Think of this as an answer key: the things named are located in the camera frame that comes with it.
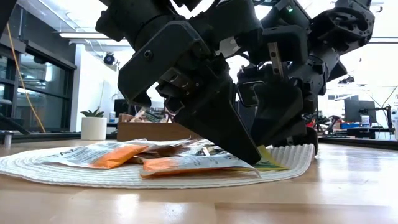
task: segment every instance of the succulent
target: succulent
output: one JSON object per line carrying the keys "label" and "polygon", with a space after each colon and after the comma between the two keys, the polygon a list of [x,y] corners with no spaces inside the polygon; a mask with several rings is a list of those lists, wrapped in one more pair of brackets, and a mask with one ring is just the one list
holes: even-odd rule
{"label": "succulent", "polygon": [[102,118],[104,116],[104,112],[100,112],[100,109],[97,108],[97,110],[94,110],[94,112],[91,112],[91,110],[88,111],[82,111],[81,113],[84,114],[88,118]]}

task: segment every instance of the screw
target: screw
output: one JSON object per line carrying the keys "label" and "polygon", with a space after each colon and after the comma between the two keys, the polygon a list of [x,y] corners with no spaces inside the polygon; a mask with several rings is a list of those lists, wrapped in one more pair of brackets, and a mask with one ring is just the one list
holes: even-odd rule
{"label": "screw", "polygon": [[150,51],[150,50],[146,50],[146,51],[144,52],[144,57],[145,57],[147,60],[152,59],[153,56],[154,56],[154,54],[153,54],[152,51]]}

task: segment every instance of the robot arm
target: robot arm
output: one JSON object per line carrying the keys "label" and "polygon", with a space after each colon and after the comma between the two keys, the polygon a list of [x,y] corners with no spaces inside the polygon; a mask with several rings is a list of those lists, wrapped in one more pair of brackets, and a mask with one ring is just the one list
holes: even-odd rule
{"label": "robot arm", "polygon": [[[158,82],[175,122],[250,164],[261,158],[257,146],[305,134],[302,114],[313,113],[328,80],[345,75],[339,56],[367,44],[374,23],[370,1],[339,0],[314,19],[294,0],[259,1],[273,5],[261,21],[250,0],[215,0],[189,20],[169,0],[101,1],[108,9],[96,30],[126,38],[136,51],[119,73],[125,99],[150,106],[146,91]],[[199,2],[175,0],[189,10]],[[218,53],[228,38],[238,46],[235,54],[248,52],[251,61],[237,85]],[[236,112],[237,92],[244,105],[257,106],[253,124]]]}

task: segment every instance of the cardboard box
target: cardboard box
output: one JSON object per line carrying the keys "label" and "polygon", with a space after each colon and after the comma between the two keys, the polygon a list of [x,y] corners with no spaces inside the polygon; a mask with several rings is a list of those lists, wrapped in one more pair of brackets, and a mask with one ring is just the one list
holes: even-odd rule
{"label": "cardboard box", "polygon": [[170,141],[186,138],[201,138],[196,133],[177,123],[119,122],[118,141],[146,138],[150,141]]}

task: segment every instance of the security camera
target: security camera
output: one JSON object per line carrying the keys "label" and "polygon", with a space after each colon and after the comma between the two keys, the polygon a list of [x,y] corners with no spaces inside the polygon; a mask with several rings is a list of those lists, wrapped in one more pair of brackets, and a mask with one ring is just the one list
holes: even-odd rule
{"label": "security camera", "polygon": [[107,65],[115,65],[118,61],[114,57],[113,52],[107,52],[104,57],[104,63]]}

